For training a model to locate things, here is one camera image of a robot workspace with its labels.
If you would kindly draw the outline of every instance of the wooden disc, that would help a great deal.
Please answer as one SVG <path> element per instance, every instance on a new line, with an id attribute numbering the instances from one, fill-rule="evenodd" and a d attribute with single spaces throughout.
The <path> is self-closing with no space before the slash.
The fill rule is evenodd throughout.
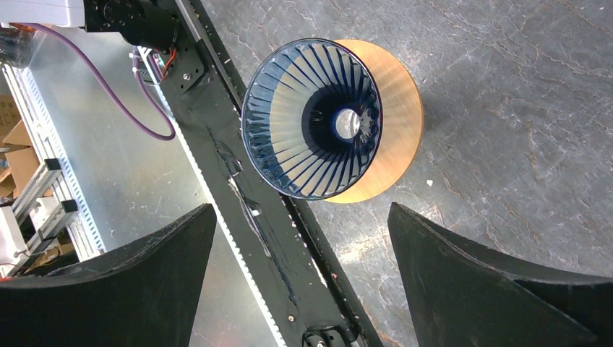
<path id="1" fill-rule="evenodd" d="M 402 177 L 424 131 L 424 111 L 417 85 L 390 52 L 361 40 L 337 40 L 366 65 L 379 90 L 382 110 L 381 141 L 364 175 L 349 189 L 326 199 L 348 204 L 383 193 Z"/>

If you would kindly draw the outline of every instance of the blue glass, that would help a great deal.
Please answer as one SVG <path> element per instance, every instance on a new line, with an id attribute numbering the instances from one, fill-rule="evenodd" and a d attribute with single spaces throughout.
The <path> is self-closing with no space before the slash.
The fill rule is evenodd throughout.
<path id="1" fill-rule="evenodd" d="M 279 192 L 332 197 L 372 162 L 381 138 L 380 104 L 372 76 L 347 48 L 319 38 L 294 41 L 270 54 L 249 85 L 245 148 Z"/>

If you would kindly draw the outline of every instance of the marble tabletop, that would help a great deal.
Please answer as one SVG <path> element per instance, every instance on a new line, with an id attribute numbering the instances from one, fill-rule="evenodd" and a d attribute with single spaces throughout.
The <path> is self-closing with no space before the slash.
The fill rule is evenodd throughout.
<path id="1" fill-rule="evenodd" d="M 415 78 L 426 127 L 395 186 L 311 208 L 386 346 L 417 346 L 387 231 L 399 202 L 539 264 L 613 275 L 613 3 L 207 0 L 245 83 L 274 49 L 358 38 Z"/>

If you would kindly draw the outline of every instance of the transparent container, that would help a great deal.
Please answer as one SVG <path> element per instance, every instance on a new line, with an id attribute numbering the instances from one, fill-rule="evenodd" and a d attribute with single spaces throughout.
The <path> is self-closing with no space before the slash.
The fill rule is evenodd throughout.
<path id="1" fill-rule="evenodd" d="M 23 69 L 33 52 L 33 34 L 21 29 L 0 27 L 0 62 Z"/>

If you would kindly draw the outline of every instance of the wooden coaster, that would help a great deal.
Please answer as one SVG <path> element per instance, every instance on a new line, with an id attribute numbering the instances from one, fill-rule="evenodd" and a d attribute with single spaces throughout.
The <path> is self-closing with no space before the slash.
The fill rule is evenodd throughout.
<path id="1" fill-rule="evenodd" d="M 390 52 L 361 40 L 337 40 L 366 65 L 379 90 L 382 133 L 379 148 L 364 175 L 349 189 L 326 199 L 348 204 L 383 193 L 404 174 L 424 131 L 424 111 L 417 85 Z"/>

